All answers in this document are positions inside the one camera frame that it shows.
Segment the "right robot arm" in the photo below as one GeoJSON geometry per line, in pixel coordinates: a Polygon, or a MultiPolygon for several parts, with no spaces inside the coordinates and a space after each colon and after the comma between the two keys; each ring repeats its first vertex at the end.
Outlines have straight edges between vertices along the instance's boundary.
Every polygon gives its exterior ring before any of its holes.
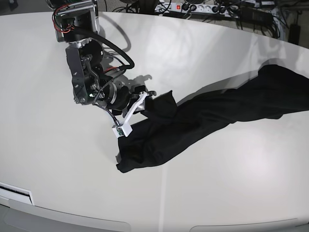
{"type": "Polygon", "coordinates": [[[145,98],[133,110],[144,111],[156,95],[146,86],[130,88],[116,80],[133,69],[133,60],[118,46],[99,34],[98,3],[95,0],[48,0],[58,42],[66,42],[66,59],[72,75],[77,104],[94,105],[112,117],[126,114],[142,94],[145,98]]]}

